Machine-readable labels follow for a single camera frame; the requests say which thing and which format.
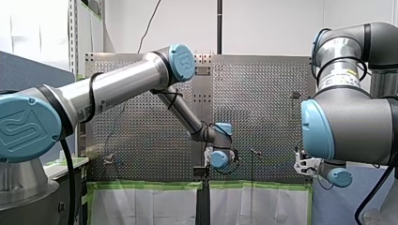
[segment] perforated metal panel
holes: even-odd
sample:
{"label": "perforated metal panel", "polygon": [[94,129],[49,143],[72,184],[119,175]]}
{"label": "perforated metal panel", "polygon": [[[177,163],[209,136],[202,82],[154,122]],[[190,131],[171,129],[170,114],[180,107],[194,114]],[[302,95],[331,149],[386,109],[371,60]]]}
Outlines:
{"label": "perforated metal panel", "polygon": [[[211,62],[196,65],[201,68],[192,83],[176,87],[200,119],[232,123],[233,145],[242,161],[227,178],[306,182],[293,169],[293,151],[300,140],[300,102],[315,88],[308,58],[207,57]],[[139,54],[88,54],[86,74],[120,68],[141,58]],[[187,131],[150,93],[129,100],[119,116],[122,108],[123,104],[116,106],[87,125],[87,154],[98,155],[90,162],[89,179],[191,181],[192,164],[200,164],[204,145],[193,144]],[[105,147],[117,117],[114,135]],[[262,153],[262,158],[253,157],[253,164],[251,149]],[[104,165],[104,157],[110,154],[115,154],[115,163]],[[225,179],[216,173],[211,178]]]}
{"label": "perforated metal panel", "polygon": [[[88,54],[86,73],[106,72],[142,58],[139,54]],[[191,83],[176,85],[191,105]],[[153,181],[191,181],[191,140],[187,131],[167,111],[158,97],[149,92],[130,99],[95,117],[87,128],[91,160],[90,180],[132,179]],[[104,158],[115,154],[115,162]]]}
{"label": "perforated metal panel", "polygon": [[[300,140],[300,102],[310,85],[315,87],[308,82],[308,62],[306,57],[213,57],[214,121],[233,125],[233,145],[241,157],[230,179],[305,182],[293,169],[293,151]],[[251,149],[262,157],[252,158]],[[225,177],[213,173],[212,178]]]}

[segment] green tape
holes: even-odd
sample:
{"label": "green tape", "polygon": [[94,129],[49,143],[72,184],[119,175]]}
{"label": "green tape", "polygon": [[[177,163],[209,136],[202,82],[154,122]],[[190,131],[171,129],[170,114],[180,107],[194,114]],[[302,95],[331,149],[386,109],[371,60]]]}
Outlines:
{"label": "green tape", "polygon": [[90,189],[153,189],[153,190],[189,190],[201,188],[201,182],[147,182],[147,181],[106,181],[89,182]]}
{"label": "green tape", "polygon": [[284,190],[309,190],[311,186],[301,184],[280,184],[273,182],[250,182],[250,181],[210,181],[210,188],[264,188],[264,189],[284,189]]}

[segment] small object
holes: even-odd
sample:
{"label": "small object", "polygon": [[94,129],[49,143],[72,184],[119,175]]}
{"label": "small object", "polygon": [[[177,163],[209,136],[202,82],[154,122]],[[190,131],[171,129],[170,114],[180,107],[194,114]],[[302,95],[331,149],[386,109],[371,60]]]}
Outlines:
{"label": "small object", "polygon": [[230,158],[223,151],[213,151],[211,153],[211,166],[217,169],[223,169],[228,166]]}
{"label": "small object", "polygon": [[328,173],[328,181],[336,187],[346,188],[352,183],[352,174],[346,168],[335,168]]}
{"label": "small object", "polygon": [[65,210],[66,210],[65,203],[64,202],[60,202],[58,204],[58,212],[60,213],[60,212],[65,211]]}
{"label": "small object", "polygon": [[292,99],[299,99],[301,97],[301,94],[299,92],[292,92]]}
{"label": "small object", "polygon": [[115,162],[115,154],[110,154],[108,156],[105,156],[103,160],[104,165],[114,164],[114,162]]}
{"label": "small object", "polygon": [[193,167],[193,176],[207,176],[208,168],[203,166]]}
{"label": "small object", "polygon": [[250,150],[253,154],[257,155],[260,159],[263,159],[263,154],[260,151]]}

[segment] metal frame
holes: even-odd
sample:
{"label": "metal frame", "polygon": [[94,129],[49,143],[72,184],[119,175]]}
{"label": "metal frame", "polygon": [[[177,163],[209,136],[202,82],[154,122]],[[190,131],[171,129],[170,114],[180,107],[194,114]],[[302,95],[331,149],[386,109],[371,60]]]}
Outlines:
{"label": "metal frame", "polygon": [[79,73],[79,49],[78,49],[78,9],[77,3],[80,0],[69,0],[69,66],[70,72],[76,75]]}
{"label": "metal frame", "polygon": [[[93,74],[94,72],[97,72],[95,69],[96,62],[101,61],[101,63],[109,63],[112,64],[113,62],[133,62],[136,60],[139,60],[141,58],[141,55],[137,54],[113,54],[113,53],[88,53],[85,55],[85,74]],[[306,82],[307,85],[305,86],[305,90],[300,90],[301,94],[304,94],[301,96],[301,100],[307,98],[310,96],[312,93],[314,93],[315,85],[314,85],[314,80],[311,77],[310,70],[308,67],[309,60],[307,57],[285,57],[285,56],[236,56],[236,55],[211,55],[211,54],[196,54],[195,55],[195,63],[196,63],[196,74],[194,78],[191,81],[191,108],[194,113],[203,121],[206,121],[208,123],[211,122],[218,122],[214,121],[214,119],[220,119],[220,118],[213,118],[215,115],[215,112],[213,112],[214,105],[214,95],[216,92],[213,91],[214,88],[214,81],[216,78],[214,78],[214,75],[217,75],[217,71],[215,71],[215,67],[217,66],[217,63],[220,62],[228,62],[232,64],[254,64],[254,65],[272,65],[277,68],[283,68],[287,67],[287,71],[290,73],[295,73],[296,71],[290,71],[288,69],[297,69],[299,70],[301,76],[303,73],[306,73],[307,75],[307,80],[306,81],[301,81],[301,82]],[[299,109],[299,103],[295,104],[295,109]],[[92,131],[92,125],[93,123],[89,123],[86,128],[87,128],[87,136],[86,136],[86,141],[87,143],[92,143],[94,141],[93,133],[89,132],[89,130]],[[85,147],[80,147],[79,149],[85,149],[85,148],[90,148],[92,146],[85,146]],[[192,142],[191,143],[191,164],[192,166],[200,166],[203,165],[204,163],[204,157],[203,157],[203,150],[204,150],[205,144],[202,142]],[[279,177],[279,178],[272,178],[267,175],[263,176],[262,173],[255,174],[254,177],[250,174],[250,171],[245,171],[241,175],[234,177],[225,177],[225,176],[220,176],[215,173],[211,175],[211,179],[254,179],[254,180],[260,180],[260,181],[272,181],[272,182],[283,182],[283,183],[308,183],[310,182],[309,179],[307,179],[304,176],[298,176],[296,175],[293,169],[294,165],[294,154],[293,154],[294,146],[292,146],[292,167],[291,167],[291,172],[289,175],[286,177]],[[250,160],[246,158],[245,164],[250,165]],[[264,170],[264,168],[261,166],[263,161],[259,157],[256,157],[254,159],[255,161],[253,162],[255,164],[255,169],[256,170]],[[158,180],[158,181],[173,181],[170,179],[165,179],[165,180]]]}

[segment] white wall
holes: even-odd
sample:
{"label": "white wall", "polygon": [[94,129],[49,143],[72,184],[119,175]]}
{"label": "white wall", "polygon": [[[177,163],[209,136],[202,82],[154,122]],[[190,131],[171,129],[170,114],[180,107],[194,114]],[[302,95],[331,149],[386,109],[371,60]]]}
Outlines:
{"label": "white wall", "polygon": [[[105,4],[105,51],[136,53],[158,0],[114,0]],[[223,1],[223,52],[308,55],[323,26],[318,0]],[[216,52],[216,0],[162,1],[142,52],[174,43],[199,53]]]}
{"label": "white wall", "polygon": [[309,55],[314,34],[323,27],[323,1],[223,2],[226,54]]}
{"label": "white wall", "polygon": [[[113,0],[105,3],[105,51],[136,53],[158,0]],[[216,1],[161,1],[142,53],[184,43],[193,51],[216,49]]]}

